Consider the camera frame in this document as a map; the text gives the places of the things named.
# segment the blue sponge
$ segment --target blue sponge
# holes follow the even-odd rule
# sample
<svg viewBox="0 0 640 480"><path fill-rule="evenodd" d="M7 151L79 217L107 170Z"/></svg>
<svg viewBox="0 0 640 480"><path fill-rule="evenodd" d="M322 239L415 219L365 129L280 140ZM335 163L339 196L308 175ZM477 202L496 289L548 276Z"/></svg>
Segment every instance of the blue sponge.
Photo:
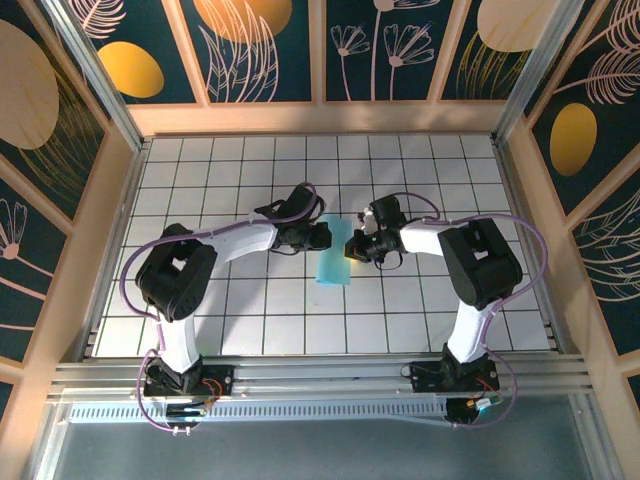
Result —
<svg viewBox="0 0 640 480"><path fill-rule="evenodd" d="M353 235L351 221L331 214L324 215L322 221L329 224L331 248L320 252L316 282L325 285L349 285L351 261L344 256L344 246Z"/></svg>

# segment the yellow circle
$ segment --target yellow circle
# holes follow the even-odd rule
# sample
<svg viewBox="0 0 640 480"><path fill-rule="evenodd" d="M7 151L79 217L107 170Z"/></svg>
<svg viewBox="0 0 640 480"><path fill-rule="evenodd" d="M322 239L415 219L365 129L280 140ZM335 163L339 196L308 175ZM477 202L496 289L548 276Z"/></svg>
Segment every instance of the yellow circle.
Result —
<svg viewBox="0 0 640 480"><path fill-rule="evenodd" d="M133 43L108 43L98 51L98 56L116 88L124 94L148 98L160 93L164 86L158 62Z"/></svg>
<svg viewBox="0 0 640 480"><path fill-rule="evenodd" d="M193 3L204 23L217 35L232 42L247 43L255 27L249 22L245 1L258 22L260 17L264 18L274 37L289 23L293 10L291 0L194 0Z"/></svg>
<svg viewBox="0 0 640 480"><path fill-rule="evenodd" d="M47 56L31 37L0 20L0 138L39 148L58 122L58 84Z"/></svg>
<svg viewBox="0 0 640 480"><path fill-rule="evenodd" d="M587 163L598 135L593 112L581 103L564 107L551 129L551 164L560 175L570 177Z"/></svg>
<svg viewBox="0 0 640 480"><path fill-rule="evenodd" d="M482 42L499 52L524 52L538 44L558 0L483 0L478 10Z"/></svg>

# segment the floor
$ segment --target floor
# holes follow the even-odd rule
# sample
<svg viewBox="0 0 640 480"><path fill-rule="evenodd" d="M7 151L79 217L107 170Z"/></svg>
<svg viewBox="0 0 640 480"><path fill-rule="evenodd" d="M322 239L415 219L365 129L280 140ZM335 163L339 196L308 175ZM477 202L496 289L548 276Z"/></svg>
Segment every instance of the floor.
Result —
<svg viewBox="0 0 640 480"><path fill-rule="evenodd" d="M431 199L449 219L509 212L488 136L361 135L175 138L153 141L93 356L135 357L156 345L150 321L132 316L115 289L123 258L179 222L187 228L233 221L286 198L299 182L317 186L327 213L351 218L397 191ZM425 205L401 198L412 216ZM527 272L516 229L498 222ZM197 312L200 353L214 355L439 352L452 332L458 299L444 261L405 257L380 272L352 264L351 285L315 282L319 253L256 253L216 267ZM128 291L136 295L130 270ZM528 282L525 275L523 282ZM548 350L549 320L533 292L492 323L494 350Z"/></svg>

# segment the line art flower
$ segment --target line art flower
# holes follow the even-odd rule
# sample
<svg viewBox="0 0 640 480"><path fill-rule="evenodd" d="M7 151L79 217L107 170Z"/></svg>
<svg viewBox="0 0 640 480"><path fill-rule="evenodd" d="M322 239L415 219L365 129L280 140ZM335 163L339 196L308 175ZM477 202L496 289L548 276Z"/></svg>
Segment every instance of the line art flower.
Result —
<svg viewBox="0 0 640 480"><path fill-rule="evenodd" d="M342 65L342 81L344 83L344 91L347 94L347 100L351 101L351 93L349 92L349 83L347 82L347 72L344 65L344 58L349 55L357 55L359 53L368 52L371 44L367 42L367 35L362 29L362 25L354 27L349 25L344 30L342 26L337 25L331 28L331 38L333 44L340 55L340 63Z"/></svg>
<svg viewBox="0 0 640 480"><path fill-rule="evenodd" d="M428 48L429 44L431 44L431 36L429 35L431 25L431 23L427 23L424 27L407 25L400 35L398 35L397 24L385 27L383 33L384 45L387 50L389 65L391 65L389 100L393 100L396 68L430 62L434 59L434 49Z"/></svg>
<svg viewBox="0 0 640 480"><path fill-rule="evenodd" d="M22 205L20 202L15 202L13 205L13 210L9 207L9 202L6 199L0 199L0 261L14 261L17 260L29 268L47 275L48 277L53 277L51 272L34 265L33 263L25 260L20 256L20 242L24 237L25 227L27 224L27 207ZM44 300L46 298L42 293L36 292L30 288L27 288L23 285L20 285L16 282L13 282L7 278L0 277L0 284L5 285L9 288L17 290L19 292L30 295L39 300Z"/></svg>
<svg viewBox="0 0 640 480"><path fill-rule="evenodd" d="M391 10L410 10L413 8L432 7L440 3L440 0L373 0L373 5L378 10L376 23L373 30L373 47L371 49L371 100L376 99L376 53L378 49L378 32L380 31L380 18L383 12Z"/></svg>

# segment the orange wire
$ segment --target orange wire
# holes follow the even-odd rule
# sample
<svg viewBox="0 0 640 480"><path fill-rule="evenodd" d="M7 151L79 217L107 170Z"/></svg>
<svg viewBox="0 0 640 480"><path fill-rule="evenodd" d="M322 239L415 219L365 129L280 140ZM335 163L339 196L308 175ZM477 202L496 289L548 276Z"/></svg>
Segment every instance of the orange wire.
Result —
<svg viewBox="0 0 640 480"><path fill-rule="evenodd" d="M496 395L498 395L500 398L502 398L502 395L500 395L500 392L498 392L495 388L493 388L491 385L489 385L487 382L485 382L484 380L482 380L480 377L476 377L476 380L478 382L480 382L482 385L484 385L485 388L488 388L489 390L491 390L493 393L495 393Z"/></svg>

